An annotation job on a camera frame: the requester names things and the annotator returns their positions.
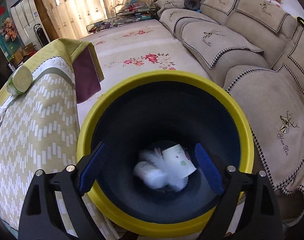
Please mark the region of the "white paper cup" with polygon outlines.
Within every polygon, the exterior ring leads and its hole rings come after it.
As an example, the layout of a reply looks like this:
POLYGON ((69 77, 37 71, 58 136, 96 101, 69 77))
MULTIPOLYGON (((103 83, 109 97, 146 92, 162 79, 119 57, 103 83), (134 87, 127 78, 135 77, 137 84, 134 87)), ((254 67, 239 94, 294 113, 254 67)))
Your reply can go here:
POLYGON ((174 145, 162 151, 166 167, 177 178, 185 178, 196 171, 196 167, 187 157, 185 150, 180 144, 174 145))

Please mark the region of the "green white drink bottle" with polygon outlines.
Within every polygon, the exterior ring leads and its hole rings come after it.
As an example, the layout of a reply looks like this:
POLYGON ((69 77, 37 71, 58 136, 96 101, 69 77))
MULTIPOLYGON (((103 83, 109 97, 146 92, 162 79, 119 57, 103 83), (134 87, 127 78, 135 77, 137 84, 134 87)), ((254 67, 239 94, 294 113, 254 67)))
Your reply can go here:
POLYGON ((7 91, 12 95, 24 94, 32 82, 32 72, 25 65, 21 65, 8 79, 6 83, 7 91))

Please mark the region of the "white small bottle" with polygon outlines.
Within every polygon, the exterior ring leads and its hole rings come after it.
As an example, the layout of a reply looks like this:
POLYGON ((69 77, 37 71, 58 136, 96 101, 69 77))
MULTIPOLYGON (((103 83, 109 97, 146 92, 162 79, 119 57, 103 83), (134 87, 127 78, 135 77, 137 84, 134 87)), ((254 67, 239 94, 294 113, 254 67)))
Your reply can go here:
POLYGON ((134 168, 134 175, 153 190, 167 185, 167 174, 147 161, 140 161, 134 168))

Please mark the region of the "yellow rimmed dark trash bin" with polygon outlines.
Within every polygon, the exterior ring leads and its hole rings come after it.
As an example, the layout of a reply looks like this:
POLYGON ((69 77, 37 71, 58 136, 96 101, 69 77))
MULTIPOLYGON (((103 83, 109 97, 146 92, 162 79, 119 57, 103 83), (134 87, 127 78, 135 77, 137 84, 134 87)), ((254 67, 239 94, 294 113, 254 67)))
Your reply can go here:
POLYGON ((105 92, 81 126, 77 156, 105 151, 84 179, 89 198, 122 228, 147 237, 203 229, 222 191, 202 170, 212 161, 249 173, 254 146, 236 101, 201 76, 155 71, 105 92))

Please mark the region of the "beige fabric sofa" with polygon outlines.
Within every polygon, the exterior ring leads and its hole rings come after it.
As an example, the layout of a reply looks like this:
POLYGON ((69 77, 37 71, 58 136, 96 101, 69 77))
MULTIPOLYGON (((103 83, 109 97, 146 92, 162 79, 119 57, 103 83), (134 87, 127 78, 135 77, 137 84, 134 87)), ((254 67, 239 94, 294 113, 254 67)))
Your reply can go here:
POLYGON ((239 104, 285 226, 304 216, 304 27, 266 0, 158 0, 163 25, 239 104))

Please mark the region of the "artificial flower decoration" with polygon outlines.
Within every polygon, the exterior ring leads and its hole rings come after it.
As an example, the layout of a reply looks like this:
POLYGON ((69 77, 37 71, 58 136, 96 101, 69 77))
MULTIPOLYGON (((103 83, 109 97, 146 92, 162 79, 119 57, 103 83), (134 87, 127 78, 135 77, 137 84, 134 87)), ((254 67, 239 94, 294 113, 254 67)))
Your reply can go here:
POLYGON ((5 38, 6 41, 15 41, 17 38, 17 31, 11 17, 2 20, 0 35, 5 38))

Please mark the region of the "black neck pillow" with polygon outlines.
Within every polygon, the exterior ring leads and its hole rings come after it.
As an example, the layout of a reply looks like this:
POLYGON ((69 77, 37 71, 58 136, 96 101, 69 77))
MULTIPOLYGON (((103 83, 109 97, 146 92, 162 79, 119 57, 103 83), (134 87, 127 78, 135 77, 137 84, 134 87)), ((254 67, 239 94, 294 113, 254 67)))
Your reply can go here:
POLYGON ((184 7, 185 9, 198 11, 200 9, 201 3, 200 0, 185 0, 184 7))

